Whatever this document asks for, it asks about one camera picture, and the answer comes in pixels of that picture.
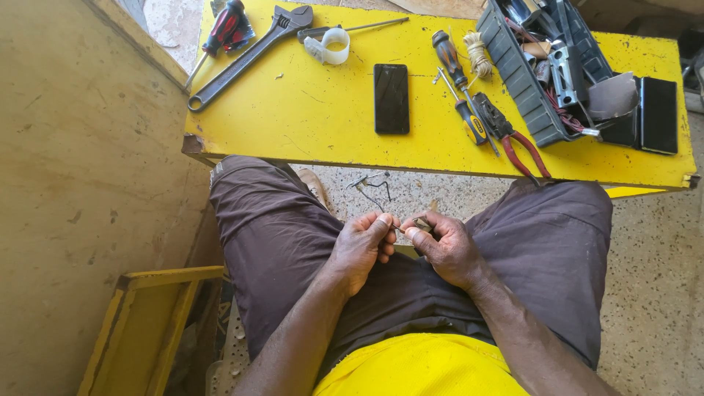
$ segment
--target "man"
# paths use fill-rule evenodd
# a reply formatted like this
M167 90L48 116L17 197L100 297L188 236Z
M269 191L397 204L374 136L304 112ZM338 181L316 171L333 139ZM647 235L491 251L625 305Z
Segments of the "man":
M212 172L251 367L235 395L618 395L596 370L612 205L596 183L514 182L439 240L343 225L286 164ZM395 227L424 255L394 254Z

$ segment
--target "hand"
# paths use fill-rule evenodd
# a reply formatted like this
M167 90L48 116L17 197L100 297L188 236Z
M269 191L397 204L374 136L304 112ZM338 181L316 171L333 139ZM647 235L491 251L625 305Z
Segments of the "hand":
M391 214L375 211L348 221L335 242L321 273L344 280L352 297L367 281L374 262L389 262L394 253L396 231L401 221Z
M413 219L419 216L425 216L435 234L440 237L439 241L415 227ZM469 289L470 274L483 261L483 258L461 221L428 211L404 221L401 232L425 255L426 260L433 265L435 272L441 278L462 289Z

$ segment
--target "adjustable wrench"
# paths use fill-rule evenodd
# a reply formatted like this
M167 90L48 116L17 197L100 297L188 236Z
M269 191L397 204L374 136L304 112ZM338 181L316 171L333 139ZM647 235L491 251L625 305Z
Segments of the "adjustable wrench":
M295 36L299 30L313 25L313 7L301 6L292 11L274 6L271 27L256 43L188 99L188 108L199 112L232 84L254 61L281 39Z

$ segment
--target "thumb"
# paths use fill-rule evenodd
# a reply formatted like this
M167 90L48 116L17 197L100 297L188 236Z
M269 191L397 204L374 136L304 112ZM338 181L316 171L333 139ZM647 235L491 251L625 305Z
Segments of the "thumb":
M413 246L417 247L425 256L433 255L439 248L438 242L429 233L418 227L410 227L406 230L405 235L413 243Z
M372 239L373 244L376 245L382 241L391 228L391 222L394 221L394 217L391 214L384 213L377 217L377 220L372 223L369 229L365 232Z

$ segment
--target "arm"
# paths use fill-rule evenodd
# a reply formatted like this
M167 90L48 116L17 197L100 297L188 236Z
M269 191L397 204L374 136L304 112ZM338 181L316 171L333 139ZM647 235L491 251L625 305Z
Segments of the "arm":
M398 219L377 212L348 222L328 261L264 344L233 395L310 395L347 300L376 260L394 253Z
M412 221L404 222L401 229L438 275L472 298L511 375L529 394L619 395L567 351L496 276L462 222L435 212L424 215L441 237L439 241L413 227Z

